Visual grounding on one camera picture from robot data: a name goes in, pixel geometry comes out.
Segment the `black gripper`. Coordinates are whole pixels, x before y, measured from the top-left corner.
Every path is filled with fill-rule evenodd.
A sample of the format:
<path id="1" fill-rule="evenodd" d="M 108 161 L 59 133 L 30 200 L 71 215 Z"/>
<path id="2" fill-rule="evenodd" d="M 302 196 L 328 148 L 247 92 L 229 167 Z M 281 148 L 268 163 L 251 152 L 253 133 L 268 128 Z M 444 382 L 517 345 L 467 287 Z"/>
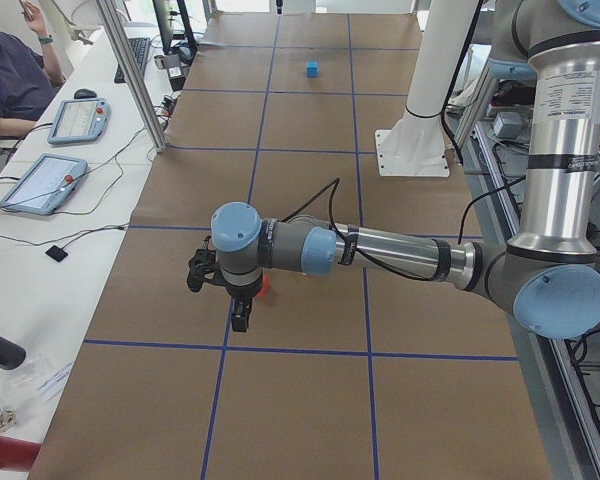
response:
<path id="1" fill-rule="evenodd" d="M 257 279 L 246 285 L 228 284 L 225 289 L 234 298 L 231 311 L 231 328 L 234 332 L 247 332 L 252 310 L 252 298 L 256 297 L 263 286 L 263 280 Z"/>

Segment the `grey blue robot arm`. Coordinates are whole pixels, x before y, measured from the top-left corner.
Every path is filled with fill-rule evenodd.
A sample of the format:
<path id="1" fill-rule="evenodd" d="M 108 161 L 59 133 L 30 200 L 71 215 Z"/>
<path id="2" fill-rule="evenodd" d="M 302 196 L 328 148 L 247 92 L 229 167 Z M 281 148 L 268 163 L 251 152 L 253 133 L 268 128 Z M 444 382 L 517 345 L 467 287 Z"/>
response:
<path id="1" fill-rule="evenodd" d="M 492 57 L 527 62 L 537 86 L 518 233 L 505 246 L 451 245 L 321 221 L 302 212 L 264 219 L 243 202 L 220 207 L 189 263 L 188 287 L 233 298 L 234 330 L 248 328 L 268 269 L 326 275 L 369 266 L 419 282 L 450 282 L 552 339 L 600 323 L 600 273 L 586 230 L 599 164 L 600 1 L 500 1 Z"/>

